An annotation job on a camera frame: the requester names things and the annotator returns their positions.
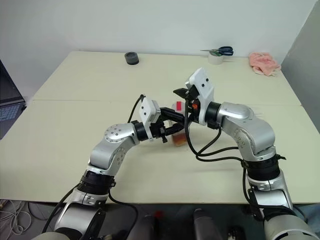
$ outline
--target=black cable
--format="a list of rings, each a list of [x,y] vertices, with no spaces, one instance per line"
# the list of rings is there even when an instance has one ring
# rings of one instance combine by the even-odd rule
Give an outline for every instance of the black cable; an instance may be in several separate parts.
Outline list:
[[[132,110],[131,110],[131,113],[130,113],[130,117],[129,117],[127,123],[130,123],[130,122],[131,122],[132,116],[134,115],[135,109],[136,109],[139,101],[140,101],[140,100],[142,101],[142,100],[144,99],[144,97],[145,97],[145,96],[144,96],[143,94],[141,94],[141,95],[139,96],[139,98],[135,101],[135,103],[134,103],[134,105],[133,105],[133,108],[132,108]]]
[[[213,152],[209,152],[209,153],[202,153],[203,151],[205,151],[207,148],[209,148],[213,143],[215,143],[218,138],[221,135],[221,128],[219,128],[219,132],[217,134],[217,136],[211,141],[209,142],[206,146],[204,146],[199,152],[197,152],[195,150],[195,148],[193,147],[192,143],[191,143],[191,139],[190,139],[190,134],[189,134],[189,119],[188,119],[188,109],[189,109],[189,100],[185,100],[185,105],[184,105],[184,109],[185,109],[185,113],[184,113],[184,131],[185,131],[185,136],[186,136],[186,141],[189,145],[189,148],[191,149],[191,151],[195,154],[195,158],[201,162],[217,162],[217,161],[221,161],[221,160],[228,160],[228,159],[235,159],[238,161],[242,161],[241,158],[236,157],[236,156],[228,156],[228,157],[221,157],[221,158],[215,158],[215,159],[203,159],[203,158],[199,158],[199,157],[208,157],[208,156],[212,156],[218,153],[222,153],[224,151],[228,151],[228,150],[236,150],[239,149],[237,146],[230,146],[230,147],[225,147]]]
[[[218,162],[218,161],[222,161],[222,160],[230,160],[230,159],[234,159],[234,160],[238,160],[240,162],[242,162],[243,160],[239,157],[236,157],[236,156],[225,156],[225,157],[219,157],[219,158],[214,158],[214,159],[203,159],[203,158],[200,158],[198,156],[195,156],[195,158],[201,162],[206,162],[206,163],[209,163],[209,162]]]
[[[251,199],[249,198],[249,196],[247,195],[247,189],[246,189],[246,172],[247,170],[245,168],[243,168],[243,174],[242,174],[242,189],[243,189],[243,194],[245,199],[247,200],[247,202],[249,203],[250,206],[253,206],[255,208],[258,209],[281,209],[284,210],[286,214],[288,214],[288,212],[290,212],[291,214],[295,215],[295,212],[293,210],[291,210],[290,208],[286,207],[286,206],[282,206],[282,205],[260,205],[260,204],[256,204],[254,202],[251,201]]]
[[[77,186],[78,186],[78,184],[75,185],[70,191],[68,191],[66,193],[66,195],[64,195],[63,198],[57,203],[55,208],[52,210],[50,216],[48,217],[47,221],[45,222],[45,225],[42,229],[42,234],[47,231],[49,224],[50,224],[52,218],[55,216],[55,213],[57,212],[58,208],[60,208],[61,204],[67,199],[67,197],[69,197],[69,195],[73,192],[74,188],[76,188]]]
[[[308,217],[305,215],[305,213],[304,213],[299,207],[297,207],[297,205],[293,205],[293,207],[294,207],[299,213],[301,213],[301,215],[303,216],[304,222],[305,222],[306,224],[308,224],[309,219],[308,219]]]
[[[135,216],[134,216],[133,223],[132,223],[132,225],[131,225],[131,227],[130,227],[130,229],[129,229],[129,232],[128,232],[127,236],[125,237],[125,239],[127,239],[128,236],[129,236],[129,234],[130,234],[130,232],[132,231],[132,229],[134,228],[134,226],[135,226],[136,223],[137,223],[138,214],[139,214],[139,213],[138,213],[138,209],[137,209],[136,206],[134,206],[133,204],[115,200],[115,199],[111,196],[110,189],[109,189],[109,192],[108,192],[108,193],[109,193],[109,198],[110,198],[110,200],[111,200],[112,202],[114,202],[114,203],[116,203],[116,204],[123,205],[123,206],[128,206],[128,207],[132,208],[132,209],[134,210],[134,212],[135,212]]]
[[[48,218],[40,218],[38,216],[36,216],[32,211],[31,211],[31,208],[30,208],[30,202],[27,201],[26,202],[26,207],[28,209],[28,212],[31,214],[32,217],[34,217],[35,219],[38,219],[38,220],[41,220],[41,221],[46,221],[48,220]],[[62,208],[59,208],[59,210],[53,215],[53,216],[56,216],[60,211],[61,211]]]

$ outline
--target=table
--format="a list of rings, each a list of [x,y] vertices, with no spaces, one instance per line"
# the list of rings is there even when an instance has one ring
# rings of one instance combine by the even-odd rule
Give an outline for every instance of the table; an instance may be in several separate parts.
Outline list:
[[[120,101],[134,103],[143,93],[172,105],[173,90],[204,67],[215,86],[214,100],[256,105],[300,105],[282,72],[278,77],[254,73],[245,57],[228,57],[211,65],[203,56],[139,54],[128,65],[124,53],[76,51],[62,62],[35,94],[34,100]]]

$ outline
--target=laptop keyboard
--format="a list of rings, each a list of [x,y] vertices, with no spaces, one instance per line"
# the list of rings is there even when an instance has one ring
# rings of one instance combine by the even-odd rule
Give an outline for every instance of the laptop keyboard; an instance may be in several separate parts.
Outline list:
[[[20,104],[0,108],[0,122],[14,119],[19,108]]]

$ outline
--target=laptop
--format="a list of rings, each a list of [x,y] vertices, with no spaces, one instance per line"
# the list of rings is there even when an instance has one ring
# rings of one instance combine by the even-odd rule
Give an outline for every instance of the laptop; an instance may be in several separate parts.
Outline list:
[[[26,108],[26,102],[0,60],[0,139]]]

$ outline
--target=scissors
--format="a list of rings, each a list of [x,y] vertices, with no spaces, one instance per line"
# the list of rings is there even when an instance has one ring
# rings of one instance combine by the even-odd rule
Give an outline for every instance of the scissors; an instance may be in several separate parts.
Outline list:
[[[210,52],[214,56],[232,56],[234,54],[234,49],[231,46],[222,46],[219,47],[218,49],[211,49],[211,50],[201,50],[201,51],[206,51]]]

